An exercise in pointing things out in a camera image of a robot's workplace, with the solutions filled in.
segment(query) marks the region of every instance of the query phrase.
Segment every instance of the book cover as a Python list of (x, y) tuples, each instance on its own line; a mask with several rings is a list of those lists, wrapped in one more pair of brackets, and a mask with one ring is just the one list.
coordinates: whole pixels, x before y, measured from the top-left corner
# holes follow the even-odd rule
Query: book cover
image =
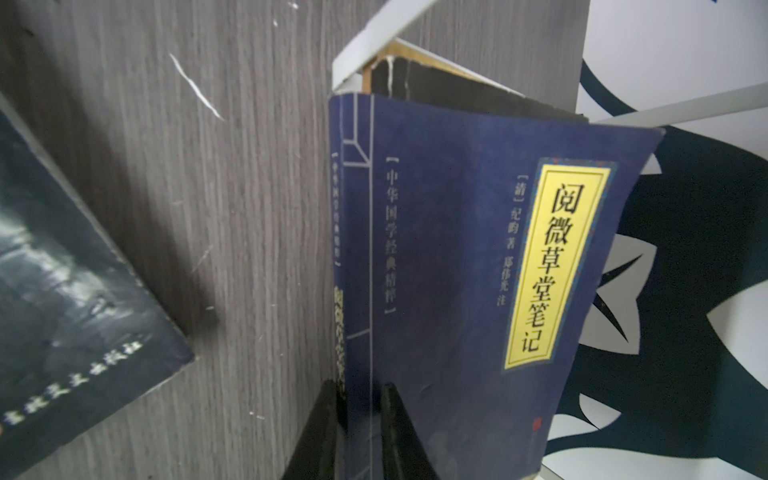
[(392, 383), (436, 472), (536, 473), (660, 130), (331, 98), (342, 478), (382, 478)]
[(0, 478), (194, 359), (0, 96)]

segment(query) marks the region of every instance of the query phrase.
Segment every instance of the blue book cover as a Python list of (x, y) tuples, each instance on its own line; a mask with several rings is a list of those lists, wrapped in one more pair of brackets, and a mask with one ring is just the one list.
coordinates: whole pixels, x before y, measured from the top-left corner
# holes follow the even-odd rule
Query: blue book cover
[(342, 478), (382, 478), (388, 383), (442, 480), (535, 474), (663, 132), (364, 94), (329, 113)]

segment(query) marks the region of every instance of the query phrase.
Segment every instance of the yellow rectangle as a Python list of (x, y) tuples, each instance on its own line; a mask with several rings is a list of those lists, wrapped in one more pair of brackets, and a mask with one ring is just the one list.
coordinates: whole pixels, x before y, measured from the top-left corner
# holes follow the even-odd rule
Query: yellow rectangle
[(610, 168), (545, 164), (525, 239), (505, 369), (552, 357)]

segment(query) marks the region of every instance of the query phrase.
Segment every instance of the white scratch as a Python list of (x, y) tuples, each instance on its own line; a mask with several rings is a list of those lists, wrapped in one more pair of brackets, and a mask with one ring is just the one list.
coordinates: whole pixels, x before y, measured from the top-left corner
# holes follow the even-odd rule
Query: white scratch
[(184, 73), (184, 69), (181, 67), (181, 64), (176, 59), (176, 57), (174, 57), (174, 54), (170, 52), (168, 54), (170, 55), (170, 59), (174, 61), (174, 65), (176, 65), (176, 69), (179, 71), (181, 76), (184, 77), (184, 80), (187, 81), (190, 87), (192, 87), (192, 91), (194, 91), (195, 95), (197, 95), (200, 101), (203, 102), (203, 105), (208, 107), (214, 113), (214, 115), (216, 115), (216, 117), (219, 120), (223, 120), (223, 118), (221, 117), (221, 115), (219, 115), (219, 112), (216, 110), (216, 108), (208, 101), (207, 98), (205, 98), (205, 96), (203, 95), (203, 92), (201, 92), (200, 89), (197, 87), (197, 84), (195, 84), (195, 82), (192, 81), (192, 79), (189, 78), (186, 73)]
[(197, 270), (198, 268), (200, 268), (200, 265), (202, 265), (202, 264), (203, 264), (203, 261), (204, 261), (206, 258), (208, 258), (208, 255), (210, 254), (210, 251), (211, 251), (213, 248), (214, 248), (214, 246), (213, 246), (213, 245), (209, 245), (209, 246), (208, 246), (208, 248), (205, 250), (205, 252), (203, 252), (203, 256), (202, 256), (202, 257), (200, 257), (200, 259), (197, 261), (197, 263), (195, 264), (194, 268), (192, 269), (192, 271), (191, 271), (190, 273), (194, 273), (194, 272), (195, 272), (195, 270)]

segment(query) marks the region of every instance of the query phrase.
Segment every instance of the gray wood grain surface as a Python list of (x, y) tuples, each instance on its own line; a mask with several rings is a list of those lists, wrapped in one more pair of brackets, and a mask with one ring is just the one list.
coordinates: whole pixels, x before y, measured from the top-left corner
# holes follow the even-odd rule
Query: gray wood grain surface
[[(3, 2), (0, 88), (200, 357), (22, 478), (279, 477), (333, 372), (329, 67), (381, 4)], [(443, 0), (405, 38), (572, 110), (587, 11)]]

